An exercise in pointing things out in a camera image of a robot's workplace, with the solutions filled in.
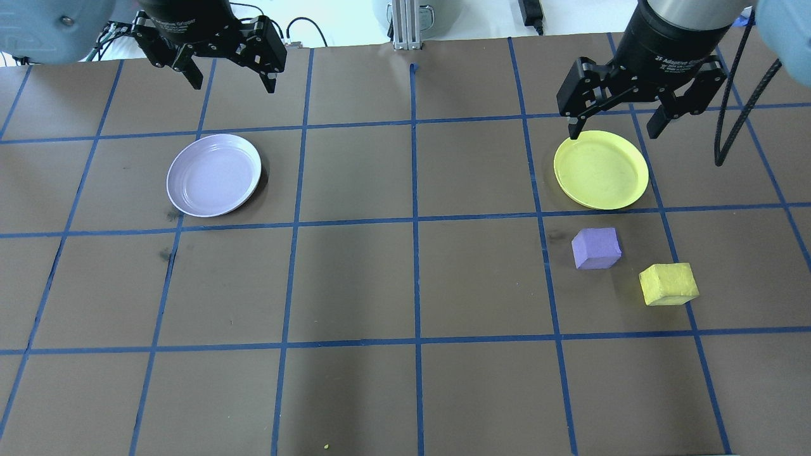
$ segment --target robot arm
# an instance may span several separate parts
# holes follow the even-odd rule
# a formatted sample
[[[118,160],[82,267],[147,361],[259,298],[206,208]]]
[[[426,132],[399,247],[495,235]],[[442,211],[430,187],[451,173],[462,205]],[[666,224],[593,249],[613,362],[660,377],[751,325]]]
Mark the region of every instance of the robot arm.
[[[560,115],[569,118],[569,137],[577,139],[586,120],[623,102],[659,101],[648,122],[650,138],[659,137],[673,119],[703,113],[727,79],[712,53],[732,22],[753,0],[639,0],[616,56],[604,66],[579,58],[557,93]],[[785,28],[788,10],[805,10],[811,0],[760,0],[761,20],[770,28]],[[764,39],[774,30],[764,30]],[[769,46],[786,66],[811,85],[804,71],[809,64],[811,36],[779,33]],[[682,96],[676,90],[686,85]]]
[[[141,11],[130,35],[155,67],[183,73],[199,89],[194,56],[228,58],[259,73],[268,92],[287,51],[264,15],[237,19],[228,0],[25,0],[0,2],[0,46],[26,61],[76,62],[88,54],[117,7]]]
[[[259,73],[268,93],[285,70],[287,50],[270,18],[234,16],[228,0],[139,0],[132,36],[155,67],[183,73],[199,89],[203,74],[193,56],[228,58]]]

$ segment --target brown table surface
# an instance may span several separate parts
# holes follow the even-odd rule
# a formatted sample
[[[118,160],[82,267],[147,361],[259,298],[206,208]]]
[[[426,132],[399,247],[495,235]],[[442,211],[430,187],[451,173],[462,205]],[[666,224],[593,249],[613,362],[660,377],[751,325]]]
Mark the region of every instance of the brown table surface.
[[[651,180],[589,210],[555,93],[619,39],[297,49],[274,95],[227,61],[199,91],[146,60],[0,71],[0,456],[808,454],[811,90],[780,73],[722,168],[714,112],[591,119]],[[755,36],[729,123],[773,59]],[[212,133],[264,177],[182,217],[166,171]],[[576,270],[605,226],[624,257]],[[702,295],[646,307],[674,261]]]

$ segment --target cube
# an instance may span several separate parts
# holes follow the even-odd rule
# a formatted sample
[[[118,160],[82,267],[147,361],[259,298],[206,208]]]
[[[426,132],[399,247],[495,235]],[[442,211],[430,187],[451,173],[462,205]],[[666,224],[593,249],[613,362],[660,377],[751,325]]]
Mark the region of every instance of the cube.
[[[639,282],[649,306],[679,306],[698,297],[690,263],[652,265],[639,273]]]
[[[585,228],[572,239],[578,269],[608,269],[622,257],[615,228]]]

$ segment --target grid square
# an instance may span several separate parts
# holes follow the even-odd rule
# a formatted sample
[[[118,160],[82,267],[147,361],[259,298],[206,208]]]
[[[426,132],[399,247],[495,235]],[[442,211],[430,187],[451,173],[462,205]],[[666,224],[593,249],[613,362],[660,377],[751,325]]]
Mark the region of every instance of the grid square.
[[[292,230],[185,233],[161,345],[279,342]]]
[[[300,131],[257,131],[239,133],[259,153],[262,172],[253,195],[233,212],[220,217],[183,218],[184,226],[291,223],[296,206]]]
[[[22,356],[0,356],[0,404],[7,404]]]
[[[809,116],[811,107],[755,110],[750,116],[757,140],[789,203],[811,202],[811,186],[808,185],[811,174]]]
[[[169,67],[155,68],[146,58],[127,60],[102,133],[196,131],[212,60],[195,61],[204,77],[201,90],[194,90],[182,74]]]
[[[518,37],[513,38],[513,48],[528,114],[558,112],[557,90],[578,57],[586,56],[598,65],[606,64],[613,57],[603,33]],[[566,131],[565,123],[563,125],[562,135]]]
[[[0,350],[28,345],[59,240],[0,239]]]
[[[537,218],[419,229],[423,336],[552,332]]]
[[[807,453],[811,334],[702,341],[732,448],[752,455]]]
[[[577,449],[721,454],[693,338],[564,342]]]
[[[423,346],[425,454],[569,454],[554,342]]]
[[[173,238],[69,238],[34,345],[150,345]]]
[[[411,217],[408,126],[310,130],[301,219]]]
[[[291,341],[414,336],[412,225],[298,231]]]
[[[562,118],[532,118],[530,125],[530,142],[532,157],[535,163],[535,178],[538,181],[538,196],[544,212],[580,211],[587,209],[566,196],[555,177],[555,153],[560,144],[569,137],[566,121]],[[609,131],[622,136],[639,148],[637,131],[629,114],[596,115],[586,124],[589,130]],[[642,197],[629,209],[655,208],[656,196],[653,187],[648,188]]]
[[[507,40],[429,41],[413,59],[418,118],[521,113]]]
[[[34,355],[0,455],[126,454],[149,355]]]
[[[693,267],[698,327],[811,325],[811,277],[782,209],[672,213],[679,259]]]
[[[217,62],[204,128],[301,125],[309,49],[288,49],[276,92],[266,93],[258,73],[226,60]]]
[[[549,264],[562,333],[627,333],[690,329],[684,307],[649,308],[639,273],[672,263],[658,214],[546,217]],[[623,257],[610,269],[575,268],[571,241],[583,228],[614,227]]]
[[[644,126],[649,114],[639,116]],[[714,165],[715,121],[685,116],[646,140],[662,202],[668,207],[777,203],[752,136],[744,128],[722,167]]]
[[[420,125],[420,215],[535,212],[520,120]]]
[[[3,139],[95,136],[117,72],[114,61],[35,65]]]
[[[62,231],[92,143],[0,145],[0,231]]]
[[[309,123],[408,120],[413,58],[392,52],[391,43],[316,49]]]
[[[735,53],[738,50],[743,32],[743,28],[730,29],[719,45],[728,67],[731,67],[732,62],[735,60]],[[769,69],[776,58],[775,52],[763,42],[757,27],[753,28],[735,76],[735,86],[738,88],[738,93],[744,103],[752,95],[752,91],[760,83],[766,70]],[[734,94],[730,94],[729,101],[730,105],[737,105]],[[775,78],[769,83],[769,88],[757,103],[766,105],[808,102],[811,102],[811,90],[792,79],[784,68],[782,71],[778,71]]]
[[[792,216],[794,216],[797,229],[800,230],[803,242],[808,248],[811,246],[811,208],[794,208],[792,209]]]
[[[72,230],[174,228],[178,210],[166,173],[194,136],[102,140],[96,147]]]
[[[279,456],[417,452],[414,346],[287,351]]]
[[[270,454],[278,350],[158,353],[135,454]]]
[[[8,67],[0,71],[0,119],[6,121],[11,105],[17,98],[19,85],[23,83],[27,68]]]

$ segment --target black cable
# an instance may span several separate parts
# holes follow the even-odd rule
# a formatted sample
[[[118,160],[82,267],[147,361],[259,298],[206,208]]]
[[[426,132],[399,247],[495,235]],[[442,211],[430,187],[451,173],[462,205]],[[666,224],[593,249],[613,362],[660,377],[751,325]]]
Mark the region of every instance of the black cable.
[[[715,151],[715,165],[721,166],[723,165],[724,161],[727,159],[727,155],[729,154],[729,149],[732,148],[732,144],[735,143],[735,139],[738,137],[738,133],[740,133],[740,129],[743,128],[744,124],[746,123],[746,119],[749,118],[749,113],[752,112],[755,105],[757,104],[757,100],[760,99],[763,91],[766,90],[766,86],[769,85],[769,82],[775,77],[777,72],[783,66],[783,63],[780,62],[778,58],[775,60],[774,63],[771,64],[769,70],[761,79],[760,83],[757,84],[757,87],[752,92],[752,96],[749,97],[749,101],[746,102],[746,106],[744,106],[743,110],[740,112],[738,119],[735,121],[735,124],[732,125],[732,129],[729,132],[729,136],[727,140],[724,141],[723,147],[721,147],[721,135],[723,132],[723,119],[727,113],[727,103],[729,102],[729,93],[732,90],[732,82],[735,79],[735,74],[738,72],[738,65],[740,64],[740,58],[744,53],[744,47],[746,47],[746,41],[749,39],[749,34],[752,32],[752,26],[755,24],[755,9],[752,8],[752,12],[749,14],[749,22],[746,24],[746,29],[744,30],[744,35],[740,39],[740,44],[738,45],[738,51],[735,54],[735,62],[732,63],[732,68],[729,71],[729,80],[727,81],[727,87],[723,91],[723,99],[721,100],[721,110],[718,114],[718,125],[715,128],[715,142],[714,142],[714,151]]]
[[[118,38],[125,37],[126,35],[127,35],[126,33],[119,33],[118,35],[114,35],[109,40],[104,40],[101,43],[101,45],[107,46],[105,46],[105,48],[101,52],[99,52],[99,61],[101,61],[101,58],[104,57],[104,54],[107,53],[107,50],[110,48],[110,46],[113,45],[113,41],[116,41]]]
[[[256,8],[257,10],[259,10],[259,13],[261,15],[264,15],[264,11],[262,11],[262,8],[259,8],[257,5],[248,5],[247,3],[236,3],[236,2],[229,2],[229,3],[232,4],[232,5],[247,6],[249,8]]]
[[[319,27],[318,24],[316,24],[313,19],[310,19],[310,18],[304,17],[304,16],[299,16],[296,19],[291,20],[290,23],[287,24],[287,39],[288,40],[290,39],[290,26],[293,25],[297,20],[306,20],[310,24],[315,25],[315,29],[318,30],[318,34],[321,35],[321,40],[324,41],[324,47],[327,47],[327,48],[329,47],[329,45],[327,44],[327,39],[324,38],[324,33],[321,32],[321,27]]]

